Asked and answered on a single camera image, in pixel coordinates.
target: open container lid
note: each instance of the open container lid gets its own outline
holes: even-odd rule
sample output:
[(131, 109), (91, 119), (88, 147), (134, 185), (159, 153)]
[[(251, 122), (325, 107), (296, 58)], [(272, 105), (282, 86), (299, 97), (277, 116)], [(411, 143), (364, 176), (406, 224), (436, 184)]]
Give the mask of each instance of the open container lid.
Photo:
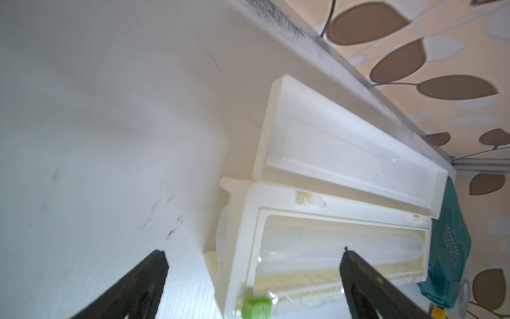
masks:
[(439, 218), (447, 171), (291, 76), (271, 87), (256, 181)]

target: leaf patterned wallpaper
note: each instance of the leaf patterned wallpaper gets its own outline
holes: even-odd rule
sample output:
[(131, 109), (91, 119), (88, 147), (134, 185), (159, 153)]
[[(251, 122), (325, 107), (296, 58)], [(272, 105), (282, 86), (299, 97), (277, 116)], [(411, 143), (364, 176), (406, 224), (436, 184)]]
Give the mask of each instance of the leaf patterned wallpaper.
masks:
[(467, 319), (510, 318), (510, 175), (459, 173), (455, 189), (471, 236)]
[(451, 157), (510, 158), (510, 0), (282, 0)]

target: teal package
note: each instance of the teal package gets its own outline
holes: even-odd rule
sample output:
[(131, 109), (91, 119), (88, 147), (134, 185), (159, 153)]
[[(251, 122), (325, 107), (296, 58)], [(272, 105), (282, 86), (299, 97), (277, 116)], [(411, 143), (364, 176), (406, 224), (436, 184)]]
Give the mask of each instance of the teal package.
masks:
[(448, 177), (441, 215), (432, 221), (427, 280), (418, 284), (422, 295), (442, 308), (453, 308), (470, 250), (471, 237)]

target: green cap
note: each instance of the green cap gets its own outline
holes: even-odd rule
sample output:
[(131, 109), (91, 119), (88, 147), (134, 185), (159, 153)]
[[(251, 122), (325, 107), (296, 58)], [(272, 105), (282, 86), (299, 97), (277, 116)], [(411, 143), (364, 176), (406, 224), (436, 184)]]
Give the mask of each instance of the green cap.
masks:
[(273, 301), (268, 297), (247, 298), (243, 303), (243, 319), (269, 319)]

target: brown leaf pattern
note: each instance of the brown leaf pattern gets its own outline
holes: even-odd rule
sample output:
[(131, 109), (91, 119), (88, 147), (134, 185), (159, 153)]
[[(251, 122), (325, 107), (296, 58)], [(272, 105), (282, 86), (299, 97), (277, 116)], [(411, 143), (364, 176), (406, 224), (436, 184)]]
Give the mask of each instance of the brown leaf pattern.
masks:
[(488, 4), (491, 2), (497, 2), (497, 1), (501, 1), (501, 0), (471, 0), (471, 2), (469, 4), (472, 6), (479, 6), (479, 5), (484, 5), (484, 4)]
[(469, 183), (469, 195), (485, 195), (505, 185), (505, 175), (477, 174)]
[(488, 81), (468, 75), (437, 77), (421, 82), (416, 88), (423, 95), (443, 100), (476, 99), (498, 93)]
[(490, 146), (507, 145), (510, 144), (510, 134), (502, 129), (493, 129), (483, 133), (478, 141)]
[(503, 305), (506, 281), (502, 269), (487, 269), (473, 279), (473, 297), (485, 309), (496, 310)]
[(409, 23), (390, 5), (367, 2), (337, 15), (327, 27), (326, 35), (335, 44), (360, 44), (384, 38)]
[(400, 80), (416, 72), (426, 60), (423, 39), (409, 42), (380, 60), (370, 72), (370, 79), (379, 84)]
[(435, 146), (443, 146), (451, 139), (451, 135), (448, 132), (428, 134), (427, 137)]

